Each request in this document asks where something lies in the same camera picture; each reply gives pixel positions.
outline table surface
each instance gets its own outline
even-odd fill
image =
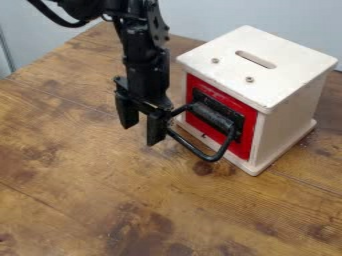
[[[202,43],[170,43],[177,104],[174,58]],[[342,74],[317,130],[256,178],[170,138],[149,148],[145,119],[122,129],[121,55],[101,23],[0,81],[0,255],[341,256]]]

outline screw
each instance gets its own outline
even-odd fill
[[[214,64],[218,64],[218,63],[220,63],[220,59],[218,59],[218,58],[213,58],[213,59],[212,59],[212,62],[213,62]]]
[[[254,78],[253,78],[252,76],[248,76],[248,77],[246,77],[246,82],[248,82],[248,83],[254,83],[254,81],[256,81],[256,80],[254,80]]]

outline wood grain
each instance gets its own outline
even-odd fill
[[[341,255],[342,75],[316,133],[253,178],[171,139],[149,148],[145,118],[122,129],[110,31],[102,23],[0,82],[0,255]],[[181,73],[173,64],[175,102]]]

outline white wooden box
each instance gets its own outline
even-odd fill
[[[244,26],[178,57],[183,65],[183,101],[190,77],[213,86],[257,112],[249,157],[230,150],[225,157],[257,176],[313,130],[326,77],[337,59],[250,26]],[[214,150],[221,144],[204,136],[185,113],[178,124]]]

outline box lid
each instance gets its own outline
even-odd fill
[[[338,60],[250,26],[178,57],[185,69],[264,113]]]

